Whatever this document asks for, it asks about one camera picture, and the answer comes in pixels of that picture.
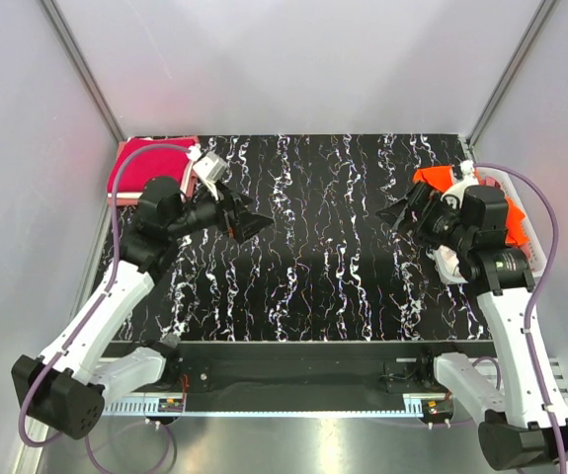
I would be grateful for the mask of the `orange t-shirt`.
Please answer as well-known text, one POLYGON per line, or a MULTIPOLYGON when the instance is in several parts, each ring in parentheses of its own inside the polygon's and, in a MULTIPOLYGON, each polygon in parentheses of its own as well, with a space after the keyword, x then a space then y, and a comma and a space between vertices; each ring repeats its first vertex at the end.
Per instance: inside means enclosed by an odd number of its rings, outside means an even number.
MULTIPOLYGON (((434 189, 442 194, 451 193, 453 196, 457 195, 454 188, 463 178, 462 172, 458 171, 459 177, 454 175, 453 166, 433 166, 419 169, 412 181, 414 184, 424 182, 431 185, 434 189)), ((520 200, 518 196, 513 193, 512 185, 507 178, 503 178, 501 172, 491 171, 473 171, 472 175, 478 181, 479 185, 485 185, 501 190, 506 198, 509 206, 508 215, 506 219, 507 237, 506 243, 514 247, 523 247, 529 242, 529 238, 524 229, 523 221, 526 219, 526 214, 520 207, 520 200)))

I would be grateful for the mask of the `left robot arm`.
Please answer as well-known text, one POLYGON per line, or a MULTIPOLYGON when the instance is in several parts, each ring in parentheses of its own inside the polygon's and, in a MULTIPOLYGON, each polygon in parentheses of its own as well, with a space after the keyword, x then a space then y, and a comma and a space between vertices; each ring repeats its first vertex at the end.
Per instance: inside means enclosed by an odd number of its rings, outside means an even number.
POLYGON ((184 198, 170 177, 148 181, 131 227, 115 248, 108 278, 62 333, 38 356, 20 356, 11 369, 20 405, 19 434, 31 447, 26 419, 60 435, 85 437, 104 409, 148 385, 161 391, 180 381, 176 343, 146 342, 106 365, 99 360, 133 309, 176 261, 180 241, 210 227, 242 244, 273 225, 249 209, 252 198, 222 183, 184 198))

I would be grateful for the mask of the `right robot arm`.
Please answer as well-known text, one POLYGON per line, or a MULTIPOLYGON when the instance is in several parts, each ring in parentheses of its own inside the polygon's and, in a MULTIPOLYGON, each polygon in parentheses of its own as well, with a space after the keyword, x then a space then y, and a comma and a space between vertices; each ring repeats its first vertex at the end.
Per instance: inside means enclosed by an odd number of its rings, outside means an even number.
POLYGON ((497 389, 461 352, 428 355, 416 379, 428 391, 443 387, 478 426, 482 453, 497 471, 568 461, 568 406, 541 340, 533 302, 538 294, 526 254, 507 244, 505 194, 467 186, 460 197, 416 183, 377 217, 433 249, 456 253, 490 329, 503 387, 497 389))

